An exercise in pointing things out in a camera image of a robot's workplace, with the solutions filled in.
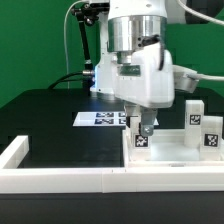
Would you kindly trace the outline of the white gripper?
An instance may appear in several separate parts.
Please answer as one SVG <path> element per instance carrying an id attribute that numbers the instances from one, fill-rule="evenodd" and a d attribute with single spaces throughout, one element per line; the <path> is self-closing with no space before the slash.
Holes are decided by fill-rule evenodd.
<path id="1" fill-rule="evenodd" d="M 124 105 L 126 126 L 130 126 L 132 117 L 141 115 L 139 131 L 143 137 L 154 132 L 158 111 L 151 108 L 169 108 L 174 101 L 172 58 L 168 51 L 164 52 L 162 69 L 160 63 L 161 45 L 148 45 L 132 54 L 130 64 L 118 65 L 114 77 L 115 96 L 134 103 Z"/>

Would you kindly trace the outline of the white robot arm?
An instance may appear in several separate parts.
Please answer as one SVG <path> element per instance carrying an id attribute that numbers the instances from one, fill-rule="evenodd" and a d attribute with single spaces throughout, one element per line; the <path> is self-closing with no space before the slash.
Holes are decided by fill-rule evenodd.
<path id="1" fill-rule="evenodd" d="M 95 68 L 95 94 L 125 102 L 129 129 L 149 137 L 157 110 L 172 106 L 177 90 L 193 92 L 201 79 L 196 71 L 176 66 L 165 47 L 169 23 L 192 15 L 224 26 L 187 5 L 187 0 L 90 0 L 100 21 L 100 61 Z"/>

